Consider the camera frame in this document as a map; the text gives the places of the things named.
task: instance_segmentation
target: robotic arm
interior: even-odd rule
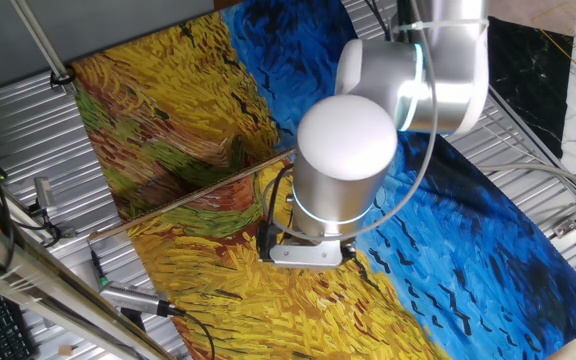
[[[353,258],[354,237],[346,235],[358,233],[370,210],[394,158],[397,131],[429,132],[436,121],[441,133],[462,133],[477,122],[488,90],[487,1],[412,5],[417,13],[411,17],[420,21],[391,29],[412,41],[350,41],[339,60],[335,96],[302,119],[288,199],[294,230],[269,216],[257,236],[263,261],[330,269]],[[293,236],[278,245],[282,230]]]

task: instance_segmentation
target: black marble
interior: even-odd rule
[[[572,37],[489,20],[490,84],[561,158]]]

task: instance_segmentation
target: van gogh painting print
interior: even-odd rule
[[[74,64],[77,102],[128,220],[295,144],[355,37],[338,0],[251,0]],[[368,221],[416,177],[400,134]],[[442,138],[421,189],[336,270],[257,261],[261,190],[283,164],[135,226],[159,291],[208,326],[218,359],[545,359],[576,337],[576,273]],[[280,198],[290,192],[290,180]],[[288,223],[289,209],[277,217]],[[200,328],[175,319],[193,357]]]

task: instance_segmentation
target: metal slatted surface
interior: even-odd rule
[[[0,166],[8,173],[8,190],[22,203],[35,201],[33,178],[47,176],[53,188],[58,214],[56,225],[72,226],[74,239],[62,239],[51,253],[73,271],[89,266],[87,238],[93,230],[120,223],[108,184],[75,104],[57,87],[51,89],[48,74],[0,89]],[[135,285],[152,283],[127,234],[94,244],[109,280]],[[72,359],[112,358],[91,343],[50,326],[37,314],[24,318],[39,345],[40,359],[57,356],[59,345],[76,345]],[[148,334],[166,350],[189,356],[169,319],[144,316]]]
[[[376,18],[363,0],[342,0],[359,38],[383,35]],[[394,13],[392,0],[378,6],[386,23]],[[545,163],[564,168],[506,104],[489,97],[480,121],[467,134],[445,137],[477,166],[510,163]],[[558,238],[553,227],[576,211],[576,192],[571,185],[549,173],[513,170],[486,174],[548,237],[576,270],[576,230]]]

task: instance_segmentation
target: wooden stick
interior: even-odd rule
[[[104,230],[101,232],[97,232],[97,231],[93,231],[92,233],[90,233],[90,235],[88,236],[88,240],[91,242],[91,244],[93,242],[105,239],[107,237],[113,236],[113,235],[117,235],[122,231],[126,231],[128,229],[130,229],[133,226],[137,226],[139,224],[143,224],[146,221],[152,220],[154,218],[156,218],[157,216],[163,215],[165,213],[167,213],[170,210],[176,209],[182,205],[186,205],[189,202],[195,201],[197,199],[200,199],[208,194],[210,194],[211,192],[221,188],[222,186],[226,186],[228,184],[232,184],[235,181],[241,180],[245,177],[248,177],[260,170],[263,170],[271,165],[274,165],[276,163],[278,163],[279,161],[284,160],[285,158],[291,156],[292,154],[294,154],[295,152],[295,148],[291,148],[289,150],[286,150],[278,155],[275,155],[274,157],[263,161],[257,165],[253,165],[250,166],[236,174],[231,175],[230,177],[227,177],[213,185],[207,186],[205,188],[201,188],[197,191],[193,191],[190,194],[184,195],[183,197],[174,200],[166,205],[163,205],[155,210],[149,211],[143,215],[140,215],[136,218],[133,218],[132,220],[129,220],[119,226],[116,226],[114,228],[110,228],[108,230]]]

